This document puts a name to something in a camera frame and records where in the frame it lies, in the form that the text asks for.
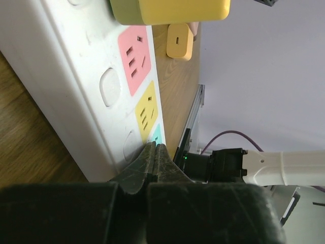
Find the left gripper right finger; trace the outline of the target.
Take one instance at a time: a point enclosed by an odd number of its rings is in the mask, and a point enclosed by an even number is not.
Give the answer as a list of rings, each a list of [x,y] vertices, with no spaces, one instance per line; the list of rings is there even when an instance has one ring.
[[[164,144],[159,144],[155,150],[155,180],[159,183],[193,183],[172,161]]]

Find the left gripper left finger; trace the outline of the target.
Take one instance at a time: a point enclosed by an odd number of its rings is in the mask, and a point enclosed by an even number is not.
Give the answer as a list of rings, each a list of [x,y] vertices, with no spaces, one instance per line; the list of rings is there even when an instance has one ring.
[[[109,182],[118,183],[129,195],[140,193],[152,181],[156,142],[145,145],[139,156]]]

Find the white power strip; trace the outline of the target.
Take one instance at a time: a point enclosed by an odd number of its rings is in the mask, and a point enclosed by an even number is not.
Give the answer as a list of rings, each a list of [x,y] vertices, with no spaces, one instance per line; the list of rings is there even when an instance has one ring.
[[[108,1],[1,1],[1,52],[88,181],[165,143],[152,27]]]

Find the pink orange charger plug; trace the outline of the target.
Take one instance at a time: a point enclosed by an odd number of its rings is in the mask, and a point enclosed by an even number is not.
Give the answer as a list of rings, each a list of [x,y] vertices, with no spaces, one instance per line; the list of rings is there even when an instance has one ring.
[[[188,23],[188,26],[193,34],[193,40],[195,41],[197,39],[199,22],[190,22]]]

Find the yellow two-port charger plug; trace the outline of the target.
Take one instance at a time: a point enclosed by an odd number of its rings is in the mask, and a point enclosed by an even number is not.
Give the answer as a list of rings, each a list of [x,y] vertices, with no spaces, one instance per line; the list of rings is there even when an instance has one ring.
[[[224,20],[230,0],[111,0],[115,19],[122,25],[162,25]]]

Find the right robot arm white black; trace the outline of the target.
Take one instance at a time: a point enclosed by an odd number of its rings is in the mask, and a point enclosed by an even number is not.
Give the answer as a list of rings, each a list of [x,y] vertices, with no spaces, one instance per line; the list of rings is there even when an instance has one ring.
[[[231,148],[184,153],[176,163],[192,180],[257,186],[324,186],[324,151],[259,152]]]

